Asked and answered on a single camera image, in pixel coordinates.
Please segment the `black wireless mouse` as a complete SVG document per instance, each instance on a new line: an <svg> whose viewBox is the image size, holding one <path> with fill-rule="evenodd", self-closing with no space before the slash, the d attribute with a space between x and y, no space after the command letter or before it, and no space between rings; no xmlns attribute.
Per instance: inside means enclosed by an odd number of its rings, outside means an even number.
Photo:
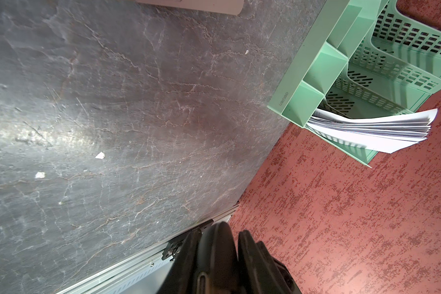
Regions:
<svg viewBox="0 0 441 294"><path fill-rule="evenodd" d="M228 223L209 227L197 248L192 293L238 294L240 268L233 233Z"/></svg>

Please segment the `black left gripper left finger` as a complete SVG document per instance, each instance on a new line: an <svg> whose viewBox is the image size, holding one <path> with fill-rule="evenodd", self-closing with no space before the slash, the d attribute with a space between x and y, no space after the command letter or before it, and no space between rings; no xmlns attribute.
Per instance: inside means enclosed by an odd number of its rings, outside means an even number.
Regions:
<svg viewBox="0 0 441 294"><path fill-rule="evenodd" d="M196 255L202 231L197 229L185 239L167 277L157 294L191 294Z"/></svg>

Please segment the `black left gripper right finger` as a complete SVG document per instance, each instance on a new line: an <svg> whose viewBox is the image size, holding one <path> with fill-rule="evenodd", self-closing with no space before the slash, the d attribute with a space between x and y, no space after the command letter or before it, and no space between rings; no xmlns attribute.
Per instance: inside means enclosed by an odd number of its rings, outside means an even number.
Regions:
<svg viewBox="0 0 441 294"><path fill-rule="evenodd" d="M248 294L301 293L287 267L247 230L238 235L238 258L241 283Z"/></svg>

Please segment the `silver laptop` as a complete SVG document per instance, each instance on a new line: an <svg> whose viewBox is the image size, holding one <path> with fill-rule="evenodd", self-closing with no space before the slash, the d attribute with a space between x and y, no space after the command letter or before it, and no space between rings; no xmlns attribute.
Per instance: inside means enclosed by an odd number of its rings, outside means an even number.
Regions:
<svg viewBox="0 0 441 294"><path fill-rule="evenodd" d="M136 0L136 2L227 15L238 15L244 5L243 0Z"/></svg>

